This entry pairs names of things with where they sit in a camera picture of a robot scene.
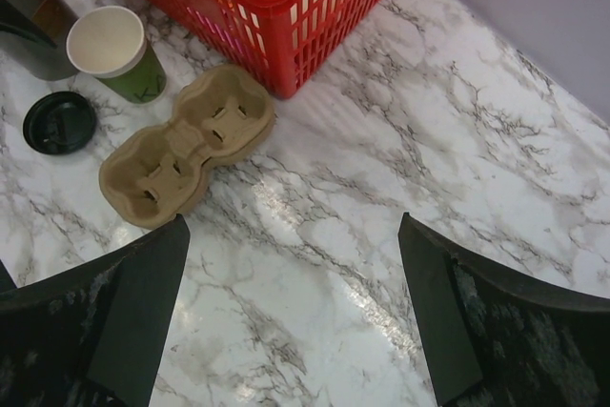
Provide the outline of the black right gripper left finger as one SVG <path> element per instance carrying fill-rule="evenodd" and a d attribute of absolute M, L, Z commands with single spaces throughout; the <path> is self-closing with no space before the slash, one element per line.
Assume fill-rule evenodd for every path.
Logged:
<path fill-rule="evenodd" d="M 190 238 L 177 215 L 122 248 L 28 286 L 3 270 L 2 405 L 148 405 Z"/>

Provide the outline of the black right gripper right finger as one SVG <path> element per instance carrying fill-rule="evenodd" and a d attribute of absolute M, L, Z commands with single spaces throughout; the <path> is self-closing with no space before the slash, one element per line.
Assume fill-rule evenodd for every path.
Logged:
<path fill-rule="evenodd" d="M 525 275 L 409 214 L 398 243 L 437 405 L 608 405 L 608 299 Z"/>

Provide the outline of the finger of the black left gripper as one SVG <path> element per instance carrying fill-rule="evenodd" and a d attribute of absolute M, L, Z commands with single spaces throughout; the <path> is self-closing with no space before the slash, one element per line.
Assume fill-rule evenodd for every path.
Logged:
<path fill-rule="evenodd" d="M 55 42 L 8 0 L 0 0 L 1 31 L 55 49 Z"/>

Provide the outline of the green paper coffee cup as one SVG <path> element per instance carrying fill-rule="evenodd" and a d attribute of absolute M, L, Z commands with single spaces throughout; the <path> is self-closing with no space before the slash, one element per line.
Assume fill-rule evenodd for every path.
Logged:
<path fill-rule="evenodd" d="M 80 17 L 66 40 L 72 65 L 133 104 L 158 98 L 166 73 L 138 15 L 124 7 L 106 6 Z"/>

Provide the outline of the black plastic cup lid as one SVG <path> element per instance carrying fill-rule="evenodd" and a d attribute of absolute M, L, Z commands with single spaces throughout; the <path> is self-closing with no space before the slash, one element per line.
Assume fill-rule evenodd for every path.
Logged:
<path fill-rule="evenodd" d="M 53 92 L 29 109 L 23 136 L 38 153 L 66 155 L 85 148 L 96 126 L 97 115 L 87 98 L 77 92 Z"/>

